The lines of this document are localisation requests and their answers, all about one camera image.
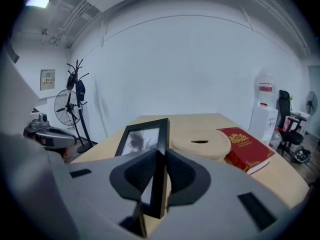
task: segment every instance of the red book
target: red book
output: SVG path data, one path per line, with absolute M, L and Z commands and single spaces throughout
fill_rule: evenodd
M 227 135 L 231 142 L 231 150 L 226 157 L 249 175 L 265 167 L 275 153 L 239 127 L 218 130 Z

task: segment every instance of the chair backrest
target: chair backrest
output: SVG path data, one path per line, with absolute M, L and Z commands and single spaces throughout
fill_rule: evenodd
M 279 90 L 279 108 L 280 108 L 280 122 L 279 127 L 283 128 L 287 116 L 290 116 L 290 94 L 285 90 Z

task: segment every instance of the desk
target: desk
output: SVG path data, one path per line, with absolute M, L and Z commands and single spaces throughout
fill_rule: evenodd
M 144 115 L 133 121 L 131 125 L 163 118 L 169 118 L 170 120 L 170 148 L 172 148 L 172 138 L 181 131 L 215 130 L 220 128 L 239 127 L 239 125 L 237 125 L 235 122 L 218 113 L 189 115 Z M 120 130 L 116 134 L 108 137 L 103 142 L 97 144 L 77 158 L 74 163 L 113 158 L 124 130 L 125 129 Z M 255 172 L 251 176 L 273 191 L 288 205 L 289 208 L 292 208 L 296 204 L 300 203 L 309 190 L 308 185 L 302 179 L 302 177 L 278 153 L 275 153 L 271 157 L 270 163 L 266 167 Z M 168 180 L 166 191 L 167 196 L 169 195 L 170 190 L 171 183 L 170 180 Z M 157 225 L 161 221 L 147 215 L 144 216 L 144 220 L 148 235 L 150 235 L 150 233 L 156 229 Z

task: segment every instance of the office chair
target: office chair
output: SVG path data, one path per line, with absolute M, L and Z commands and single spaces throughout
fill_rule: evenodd
M 279 109 L 280 109 L 280 123 L 279 123 L 279 128 L 282 129 L 285 124 L 286 117 L 290 120 L 290 124 L 287 127 L 286 131 L 280 131 L 280 134 L 282 136 L 282 141 L 284 142 L 283 144 L 280 144 L 280 148 L 282 149 L 282 156 L 284 155 L 284 152 L 286 151 L 291 157 L 292 157 L 292 162 L 295 160 L 295 155 L 291 151 L 290 147 L 292 144 L 294 145 L 299 145 L 302 143 L 304 140 L 304 137 L 297 132 L 301 121 L 306 121 L 303 117 L 300 116 L 294 116 L 295 118 L 290 117 L 290 95 L 287 91 L 285 90 L 280 90 L 279 91 Z M 294 130 L 291 130 L 292 124 L 297 123 L 296 127 Z

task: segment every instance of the sign on wall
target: sign on wall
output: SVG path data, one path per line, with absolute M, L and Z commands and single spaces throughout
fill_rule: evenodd
M 55 88 L 55 73 L 55 69 L 41 69 L 40 91 L 51 90 Z

